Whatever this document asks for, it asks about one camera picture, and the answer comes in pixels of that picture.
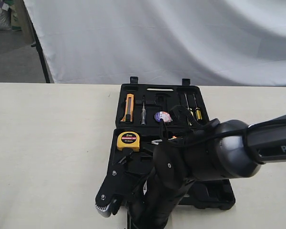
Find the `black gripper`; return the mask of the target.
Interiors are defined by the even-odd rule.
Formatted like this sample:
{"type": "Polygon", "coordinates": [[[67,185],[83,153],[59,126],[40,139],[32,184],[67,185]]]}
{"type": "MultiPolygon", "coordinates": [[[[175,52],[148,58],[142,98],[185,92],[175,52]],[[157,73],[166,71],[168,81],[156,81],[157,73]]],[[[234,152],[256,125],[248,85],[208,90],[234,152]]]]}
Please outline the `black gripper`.
{"type": "Polygon", "coordinates": [[[155,172],[147,179],[147,191],[128,206],[128,213],[136,229],[163,229],[169,216],[193,185],[186,180],[180,188],[165,187],[155,172]]]}

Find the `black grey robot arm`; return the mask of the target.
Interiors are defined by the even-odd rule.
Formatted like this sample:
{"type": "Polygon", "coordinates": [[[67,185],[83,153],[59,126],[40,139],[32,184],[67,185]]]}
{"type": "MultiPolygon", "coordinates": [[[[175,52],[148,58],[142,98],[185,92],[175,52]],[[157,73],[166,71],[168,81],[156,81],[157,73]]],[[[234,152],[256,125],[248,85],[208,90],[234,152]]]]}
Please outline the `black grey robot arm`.
{"type": "Polygon", "coordinates": [[[162,229],[195,182],[248,178],[278,162],[286,162],[286,115],[255,125],[214,120],[210,129],[154,148],[147,191],[128,206],[129,215],[138,229],[162,229]]]}

